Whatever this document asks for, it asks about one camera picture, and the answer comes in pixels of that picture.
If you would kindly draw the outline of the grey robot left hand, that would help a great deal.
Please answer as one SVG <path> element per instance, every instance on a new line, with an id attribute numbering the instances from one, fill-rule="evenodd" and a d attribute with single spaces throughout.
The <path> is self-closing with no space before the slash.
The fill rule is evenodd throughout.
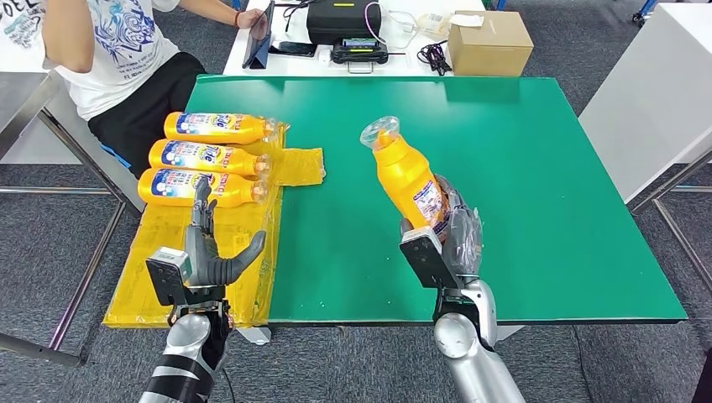
<path id="1" fill-rule="evenodd" d="M 192 269 L 187 284 L 192 287 L 231 285 L 260 256 L 265 245 L 266 231 L 259 230 L 240 253 L 231 258 L 221 257 L 214 238 L 213 218 L 217 201 L 208 201 L 211 192 L 207 176 L 200 175 L 191 208 L 191 222 L 184 233 L 185 251 Z"/>

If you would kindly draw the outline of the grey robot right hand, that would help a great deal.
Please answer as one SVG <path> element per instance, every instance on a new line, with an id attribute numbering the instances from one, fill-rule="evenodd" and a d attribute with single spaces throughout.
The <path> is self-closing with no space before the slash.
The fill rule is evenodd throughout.
<path id="1" fill-rule="evenodd" d="M 480 281 L 482 224 L 479 213 L 468 206 L 449 181 L 435 179 L 448 203 L 445 221 L 436 228 L 414 228 L 401 220 L 399 249 L 425 288 L 469 288 Z"/>

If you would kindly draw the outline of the person's left hand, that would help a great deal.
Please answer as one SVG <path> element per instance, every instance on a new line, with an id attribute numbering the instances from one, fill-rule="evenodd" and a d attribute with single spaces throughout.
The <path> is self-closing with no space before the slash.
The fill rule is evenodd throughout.
<path id="1" fill-rule="evenodd" d="M 256 8 L 237 11 L 233 21 L 233 25 L 237 29 L 264 28 L 266 24 L 267 17 L 265 11 Z"/>

